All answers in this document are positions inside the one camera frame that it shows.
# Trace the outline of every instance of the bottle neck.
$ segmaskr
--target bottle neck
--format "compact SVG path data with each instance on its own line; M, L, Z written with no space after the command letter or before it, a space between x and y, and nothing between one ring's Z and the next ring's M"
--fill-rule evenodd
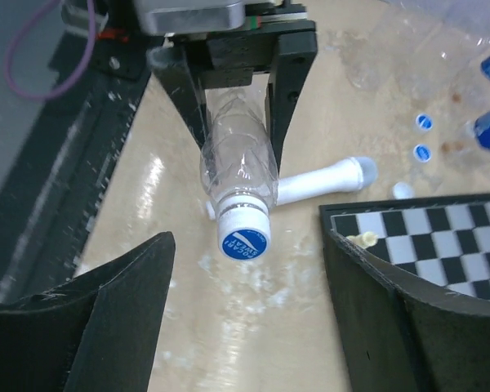
M223 197L223 199L218 202L216 207L216 219L228 210L240 207L254 208L267 216L269 215L269 208L261 197L256 196L255 194L239 192Z

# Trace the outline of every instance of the screw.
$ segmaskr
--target screw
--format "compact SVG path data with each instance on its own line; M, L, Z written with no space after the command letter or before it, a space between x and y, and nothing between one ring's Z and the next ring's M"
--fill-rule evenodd
M111 57L109 59L109 67L112 69L120 69L120 61L116 57Z

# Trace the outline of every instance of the black and white checkerboard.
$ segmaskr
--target black and white checkerboard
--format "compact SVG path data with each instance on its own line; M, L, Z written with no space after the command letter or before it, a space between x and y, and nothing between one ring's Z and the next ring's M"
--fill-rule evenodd
M490 195L480 196L327 206L327 213L339 234L376 233L380 239L368 249L375 256L490 300Z

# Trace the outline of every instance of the clear plastic bottle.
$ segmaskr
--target clear plastic bottle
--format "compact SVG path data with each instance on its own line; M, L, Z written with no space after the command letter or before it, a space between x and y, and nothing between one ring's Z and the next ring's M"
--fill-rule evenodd
M444 26L408 59L397 77L399 87L415 100L430 100L489 48L490 37Z
M200 171L216 212L218 244L227 257L255 259L269 249L269 211L278 198L272 145L245 89L223 92L212 111Z
M490 111L466 122L456 135L441 144L441 151L446 162L462 172L490 166Z
M408 58L397 75L401 91L429 100L469 63L490 50L490 2L459 0L444 24Z
M344 58L347 78L357 88L376 90L439 24L451 0L403 0L389 6L368 38Z
M446 114L451 124L475 120L490 110L490 81L484 77L478 64L464 68L448 88L450 106Z

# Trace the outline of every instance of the checkerboard pattern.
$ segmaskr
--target checkerboard pattern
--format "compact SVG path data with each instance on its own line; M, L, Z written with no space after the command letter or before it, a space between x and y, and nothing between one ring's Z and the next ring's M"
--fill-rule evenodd
M490 202L331 216L344 236L372 231L375 256L455 292L490 301Z

